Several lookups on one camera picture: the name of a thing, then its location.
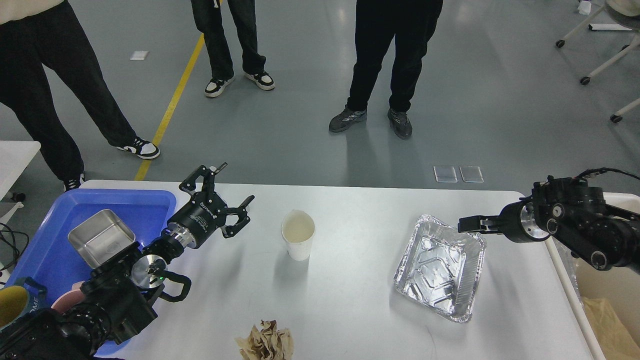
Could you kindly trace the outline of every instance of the epoxy floor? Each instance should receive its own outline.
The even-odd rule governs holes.
[[[133,128],[151,139],[200,36],[188,2],[70,0],[113,95]],[[413,137],[398,139],[386,113],[394,48],[369,103],[369,119],[340,134],[329,120],[348,96],[355,1],[257,1],[259,49],[276,81],[271,92],[242,77],[227,6],[223,18],[236,81],[217,99],[203,50],[146,180],[181,181],[197,165],[229,166],[222,183],[454,188],[531,192],[547,175],[586,168],[640,173],[640,108],[609,116],[640,96],[640,54],[631,52],[583,86],[579,79],[627,44],[629,32],[586,28],[560,50],[556,40],[584,19],[575,0],[449,0],[423,60]],[[612,22],[602,14],[596,22]],[[130,61],[147,50],[145,61]],[[48,71],[60,119],[83,154],[88,179],[131,180],[141,160],[101,137],[71,91]],[[0,139],[30,140],[0,106]],[[484,183],[438,183],[434,165],[477,165]],[[640,194],[640,182],[606,174],[607,192]],[[10,225],[34,235],[62,184],[40,155],[14,186],[28,196]],[[10,258],[0,246],[0,261]]]

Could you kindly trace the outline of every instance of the blue plastic bin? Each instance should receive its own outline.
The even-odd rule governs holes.
[[[73,228],[103,209],[110,209],[118,215],[136,235],[136,241],[145,246],[160,235],[166,221],[173,215],[175,196],[164,190],[115,189],[76,189],[60,195],[15,267],[7,286],[18,278],[30,276],[47,287],[47,303],[51,305],[75,282],[88,280],[91,268],[71,246],[67,236]],[[109,341],[98,354],[108,355],[118,348]]]

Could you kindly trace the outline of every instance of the black trousers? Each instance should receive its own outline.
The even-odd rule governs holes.
[[[113,146],[136,133],[107,88],[98,59],[68,2],[0,25],[0,102],[40,142],[40,152],[60,180],[84,171],[80,151],[60,123],[42,65],[64,81]]]
[[[442,0],[358,0],[356,3],[356,65],[347,107],[362,111],[382,69],[382,59],[396,38],[389,105],[407,111],[422,70],[427,42],[442,11]]]
[[[220,0],[191,0],[196,28],[204,34],[204,42],[211,63],[211,77],[228,80],[234,77],[234,64],[222,28]],[[242,68],[249,74],[264,71],[266,58],[258,53],[258,35],[255,27],[255,0],[227,0],[236,24],[242,47]]]

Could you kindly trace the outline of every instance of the brown crumpled paper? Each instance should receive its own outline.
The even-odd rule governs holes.
[[[638,360],[640,348],[607,299],[582,298],[584,313],[607,360]]]
[[[262,330],[255,325],[249,337],[236,338],[244,360],[291,360],[293,338],[289,329],[278,330],[275,320],[261,320]]]

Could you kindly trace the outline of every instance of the black sneaker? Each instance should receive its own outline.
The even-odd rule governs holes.
[[[411,127],[411,122],[409,122],[409,117],[406,116],[406,113],[389,108],[387,117],[389,118],[391,127],[394,128],[394,133],[396,133],[400,139],[405,140],[411,137],[413,128]]]
[[[352,111],[348,107],[344,107],[344,110],[338,115],[334,116],[329,122],[329,131],[332,133],[340,133],[349,129],[351,125],[367,120],[367,110],[364,111]]]
[[[204,89],[204,95],[206,97],[218,97],[225,91],[227,85],[234,82],[234,78],[230,78],[229,80],[216,80],[211,79],[211,81],[207,84],[207,87]]]
[[[62,183],[65,185],[65,192],[73,189],[77,189],[84,182],[84,173],[80,174],[80,176],[76,179],[64,180]]]
[[[259,72],[258,74],[249,74],[245,72],[244,76],[265,91],[273,90],[273,88],[276,87],[273,79],[266,71]]]
[[[137,136],[134,138],[132,144],[122,147],[116,146],[116,148],[118,148],[118,150],[128,151],[144,160],[151,160],[160,156],[160,149],[158,149],[157,146]]]

